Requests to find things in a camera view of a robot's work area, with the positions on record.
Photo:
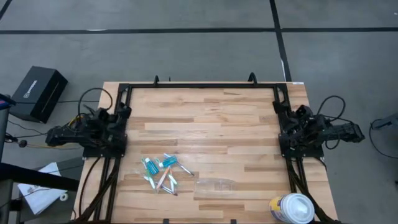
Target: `concrete floor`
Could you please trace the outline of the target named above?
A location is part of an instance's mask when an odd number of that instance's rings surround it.
[[[6,0],[0,0],[0,7]],[[398,3],[383,1],[278,0],[283,27],[397,27]],[[134,29],[171,27],[273,27],[268,1],[13,0],[0,30]],[[305,82],[314,110],[329,95],[346,99],[344,117],[368,133],[369,122],[397,112],[398,33],[284,34],[292,79]],[[105,81],[284,81],[274,33],[0,35],[0,92],[13,94],[33,65],[58,69],[69,81],[63,100],[76,100]],[[99,93],[88,95],[97,100]],[[337,114],[340,102],[325,105]],[[10,120],[46,131],[65,123],[76,104],[59,104],[46,125]],[[9,125],[11,134],[29,132]],[[385,153],[398,156],[397,136],[373,133]],[[32,138],[30,143],[43,142]],[[33,168],[81,156],[81,150],[8,146],[3,162]],[[338,216],[346,223],[396,223],[397,160],[379,155],[369,138],[325,149]],[[70,212],[30,223],[62,222]]]

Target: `black metal frame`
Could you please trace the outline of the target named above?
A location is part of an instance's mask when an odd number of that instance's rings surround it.
[[[254,73],[250,74],[248,83],[167,83],[167,82],[160,83],[158,76],[155,76],[155,80],[153,83],[132,83],[132,84],[122,83],[119,84],[118,95],[116,98],[116,105],[118,105],[121,102],[122,95],[126,93],[126,100],[124,104],[129,106],[131,101],[132,91],[135,88],[270,88],[274,92],[275,102],[280,103],[281,96],[279,95],[279,92],[282,92],[283,103],[287,105],[291,110],[289,93],[287,90],[286,83],[258,83]],[[281,114],[278,114],[278,120],[281,132],[284,131],[282,127],[283,118],[284,117]],[[114,197],[116,193],[116,185],[117,185],[118,172],[119,172],[121,159],[120,158],[115,159],[114,167],[112,169],[111,174],[108,177],[110,160],[111,159],[108,157],[105,158],[98,194],[94,198],[90,206],[85,210],[83,215],[77,219],[78,222],[87,221],[91,216],[91,214],[94,212],[94,217],[93,217],[94,221],[98,222],[106,221],[110,223],[112,218]],[[308,191],[303,162],[300,158],[297,158],[296,163],[297,163],[298,174],[300,176],[300,182],[305,187],[305,190]],[[295,171],[293,169],[293,163],[290,159],[286,159],[286,165],[287,165],[287,172],[289,175],[290,190],[291,192],[297,192],[295,181],[293,178],[294,177],[293,172],[295,174]],[[111,188],[108,199],[108,207],[106,209],[106,218],[105,220],[100,220],[102,197],[109,187]]]

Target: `wooden tabletop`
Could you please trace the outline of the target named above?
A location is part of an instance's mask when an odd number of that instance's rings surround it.
[[[119,84],[104,84],[114,99]],[[302,83],[287,86],[293,110],[308,105]],[[129,143],[121,161],[112,222],[162,223],[169,218],[171,223],[229,223],[231,219],[277,223],[269,211],[269,200],[290,193],[290,189],[286,164],[280,156],[280,129],[273,101],[274,94],[267,88],[133,90],[126,130]],[[99,106],[106,108],[109,103],[108,96],[101,94]],[[141,158],[162,160],[163,153],[176,155],[195,174],[192,177],[173,167],[178,196],[164,191],[155,194],[142,177]],[[94,160],[85,161],[78,195]],[[304,167],[310,193],[326,214],[337,218],[325,168],[312,158],[304,159]],[[97,194],[102,168],[103,159],[89,176],[83,211]],[[232,180],[233,191],[199,192],[195,182],[203,178]],[[102,218],[107,199],[106,195]]]

